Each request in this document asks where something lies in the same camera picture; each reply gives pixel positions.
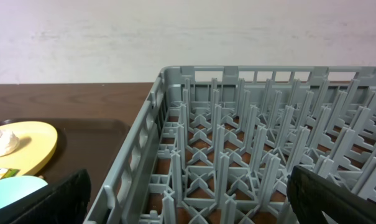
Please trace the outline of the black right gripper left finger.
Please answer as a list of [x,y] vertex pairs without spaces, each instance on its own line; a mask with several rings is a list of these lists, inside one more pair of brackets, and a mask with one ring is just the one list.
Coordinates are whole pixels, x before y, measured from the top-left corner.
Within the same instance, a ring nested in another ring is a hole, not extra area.
[[0,223],[82,224],[90,197],[88,171],[80,169],[1,208]]

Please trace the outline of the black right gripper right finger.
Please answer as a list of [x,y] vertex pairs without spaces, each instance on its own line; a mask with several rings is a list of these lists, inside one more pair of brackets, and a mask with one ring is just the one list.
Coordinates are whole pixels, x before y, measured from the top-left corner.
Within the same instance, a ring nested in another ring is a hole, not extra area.
[[318,176],[294,166],[287,198],[299,223],[326,223],[327,214],[339,224],[376,224],[376,205]]

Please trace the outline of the white napkin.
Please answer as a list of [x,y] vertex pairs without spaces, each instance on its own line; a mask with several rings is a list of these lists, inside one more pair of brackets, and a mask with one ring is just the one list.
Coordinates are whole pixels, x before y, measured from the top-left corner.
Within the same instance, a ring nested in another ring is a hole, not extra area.
[[13,153],[19,146],[19,138],[10,130],[0,129],[0,157]]

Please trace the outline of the colourful snack wrapper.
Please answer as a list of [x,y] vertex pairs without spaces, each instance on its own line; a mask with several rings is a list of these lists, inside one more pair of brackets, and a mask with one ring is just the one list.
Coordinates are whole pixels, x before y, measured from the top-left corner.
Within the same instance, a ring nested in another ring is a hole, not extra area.
[[0,167],[0,180],[8,177],[14,177],[19,173],[19,169],[8,169]]

